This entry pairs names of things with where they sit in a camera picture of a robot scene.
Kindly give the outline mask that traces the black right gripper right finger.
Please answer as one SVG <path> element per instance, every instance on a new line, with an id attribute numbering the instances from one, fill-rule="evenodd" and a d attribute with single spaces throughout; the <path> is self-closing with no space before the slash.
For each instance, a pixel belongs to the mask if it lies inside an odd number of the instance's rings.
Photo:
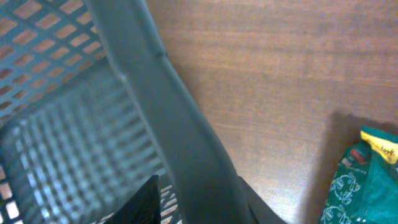
<path id="1" fill-rule="evenodd" d="M 251 215 L 258 224 L 287 224 L 278 216 L 253 188 L 242 178 L 239 177 Z"/>

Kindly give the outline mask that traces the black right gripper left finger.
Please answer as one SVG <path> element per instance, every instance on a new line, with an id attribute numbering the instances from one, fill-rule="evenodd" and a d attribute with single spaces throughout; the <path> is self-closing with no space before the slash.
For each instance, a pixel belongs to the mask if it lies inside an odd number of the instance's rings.
<path id="1" fill-rule="evenodd" d="M 153 175 L 105 224 L 160 224 L 159 176 Z"/>

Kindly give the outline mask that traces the grey plastic shopping basket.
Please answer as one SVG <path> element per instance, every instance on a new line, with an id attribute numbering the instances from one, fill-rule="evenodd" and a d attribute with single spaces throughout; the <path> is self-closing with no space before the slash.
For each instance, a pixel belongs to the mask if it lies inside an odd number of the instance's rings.
<path id="1" fill-rule="evenodd" d="M 256 223 L 145 1 L 2 1 L 1 222 L 105 223 L 153 175 L 161 223 Z"/>

